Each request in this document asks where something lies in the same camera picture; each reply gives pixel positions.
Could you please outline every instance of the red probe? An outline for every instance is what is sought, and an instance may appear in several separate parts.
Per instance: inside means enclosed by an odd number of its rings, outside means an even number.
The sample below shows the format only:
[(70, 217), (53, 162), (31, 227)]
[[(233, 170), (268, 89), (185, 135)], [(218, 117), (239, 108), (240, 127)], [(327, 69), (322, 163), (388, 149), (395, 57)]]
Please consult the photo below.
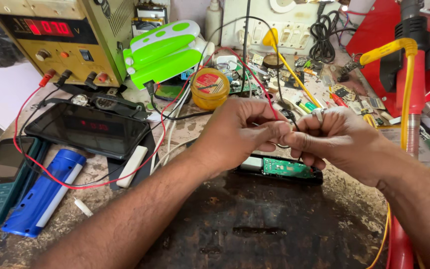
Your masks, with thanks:
[(348, 107), (348, 105), (343, 101), (342, 98), (339, 98), (336, 94), (331, 93), (331, 95), (333, 96), (333, 101), (338, 105), (338, 106), (344, 106), (344, 107)]

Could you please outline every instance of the power supply vent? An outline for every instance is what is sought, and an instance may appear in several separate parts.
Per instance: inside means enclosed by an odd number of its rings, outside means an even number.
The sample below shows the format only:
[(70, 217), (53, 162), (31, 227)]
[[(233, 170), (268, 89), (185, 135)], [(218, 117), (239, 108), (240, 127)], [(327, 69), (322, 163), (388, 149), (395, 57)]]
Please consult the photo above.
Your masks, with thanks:
[(124, 0), (116, 11), (111, 14), (109, 24), (114, 37), (119, 33), (127, 19), (134, 16), (134, 10), (134, 0)]

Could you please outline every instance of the green and white device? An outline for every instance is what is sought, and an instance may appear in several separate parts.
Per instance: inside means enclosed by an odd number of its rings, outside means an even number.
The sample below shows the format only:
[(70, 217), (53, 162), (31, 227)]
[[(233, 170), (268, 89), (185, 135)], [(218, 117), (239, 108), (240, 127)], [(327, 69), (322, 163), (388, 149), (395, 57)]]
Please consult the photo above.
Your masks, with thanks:
[[(144, 83), (156, 83), (193, 68), (202, 57), (207, 42), (198, 37), (200, 27), (195, 21), (171, 22), (136, 36), (130, 48), (124, 49), (127, 73), (139, 89)], [(212, 53), (213, 43), (204, 54)]]
[[(41, 142), (34, 137), (23, 137), (22, 148), (29, 156), (37, 158)], [(15, 148), (12, 138), (0, 142), (0, 225), (8, 215), (20, 194), (29, 167), (24, 163), (22, 154)]]

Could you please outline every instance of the screwdriver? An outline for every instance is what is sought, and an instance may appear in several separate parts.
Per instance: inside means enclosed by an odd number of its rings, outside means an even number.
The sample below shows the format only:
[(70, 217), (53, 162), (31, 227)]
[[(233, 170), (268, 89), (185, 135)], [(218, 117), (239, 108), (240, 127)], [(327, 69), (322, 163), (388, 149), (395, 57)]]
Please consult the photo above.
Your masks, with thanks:
[(375, 129), (377, 129), (376, 122), (374, 121), (374, 118), (371, 114), (369, 114), (369, 111), (367, 108), (364, 108), (363, 103), (361, 102), (361, 99), (359, 98), (358, 92), (355, 91), (356, 98), (358, 99), (359, 104), (361, 105), (361, 115), (363, 116), (363, 120), (367, 122), (369, 125), (373, 126)]
[(339, 98), (334, 92), (332, 92), (331, 95), (333, 96), (333, 101), (335, 102), (335, 104), (337, 104), (338, 106), (348, 107), (348, 105), (343, 101), (343, 99)]

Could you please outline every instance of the green phone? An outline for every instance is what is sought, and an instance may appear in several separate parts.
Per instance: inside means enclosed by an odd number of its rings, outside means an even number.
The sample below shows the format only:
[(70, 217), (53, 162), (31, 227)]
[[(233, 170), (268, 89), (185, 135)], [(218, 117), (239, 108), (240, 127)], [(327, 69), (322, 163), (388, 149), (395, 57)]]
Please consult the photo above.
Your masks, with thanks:
[[(41, 142), (34, 137), (21, 138), (22, 148), (33, 158), (37, 157)], [(0, 141), (0, 225), (19, 196), (30, 168), (15, 148), (12, 138)]]

